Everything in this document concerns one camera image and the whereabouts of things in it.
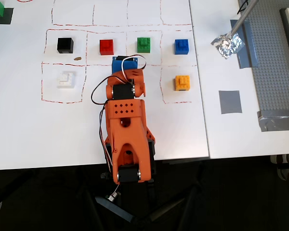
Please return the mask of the orange and blue gripper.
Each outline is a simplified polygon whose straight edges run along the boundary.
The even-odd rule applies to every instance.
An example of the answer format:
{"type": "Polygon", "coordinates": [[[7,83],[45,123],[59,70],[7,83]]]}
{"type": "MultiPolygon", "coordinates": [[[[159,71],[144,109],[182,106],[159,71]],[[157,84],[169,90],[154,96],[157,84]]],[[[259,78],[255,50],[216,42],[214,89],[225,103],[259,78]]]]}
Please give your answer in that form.
{"type": "Polygon", "coordinates": [[[138,57],[114,56],[112,60],[111,97],[137,98],[145,96],[143,67],[138,57]]]}

